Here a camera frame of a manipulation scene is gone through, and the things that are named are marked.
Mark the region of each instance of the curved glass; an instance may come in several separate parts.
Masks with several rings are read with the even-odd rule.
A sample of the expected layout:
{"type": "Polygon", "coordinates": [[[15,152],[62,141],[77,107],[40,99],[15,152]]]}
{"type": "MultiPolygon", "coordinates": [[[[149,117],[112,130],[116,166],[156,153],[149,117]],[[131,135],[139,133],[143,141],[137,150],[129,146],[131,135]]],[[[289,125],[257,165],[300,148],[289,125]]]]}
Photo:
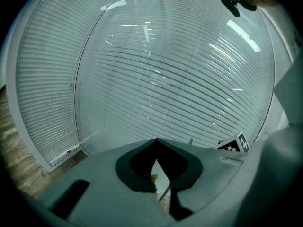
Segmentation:
{"type": "Polygon", "coordinates": [[[220,0],[114,0],[85,46],[75,110],[89,154],[167,138],[201,147],[240,131],[252,143],[274,83],[260,10],[220,0]]]}

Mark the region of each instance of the wooden floor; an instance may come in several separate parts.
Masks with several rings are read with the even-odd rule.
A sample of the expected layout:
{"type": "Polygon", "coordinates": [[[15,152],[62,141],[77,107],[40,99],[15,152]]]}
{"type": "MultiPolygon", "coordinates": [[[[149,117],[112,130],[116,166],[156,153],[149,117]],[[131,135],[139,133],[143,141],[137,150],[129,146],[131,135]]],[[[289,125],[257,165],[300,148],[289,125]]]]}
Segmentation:
{"type": "Polygon", "coordinates": [[[18,134],[9,112],[5,90],[0,95],[0,151],[16,187],[34,198],[54,179],[86,158],[83,152],[79,152],[50,173],[43,169],[18,134]]]}

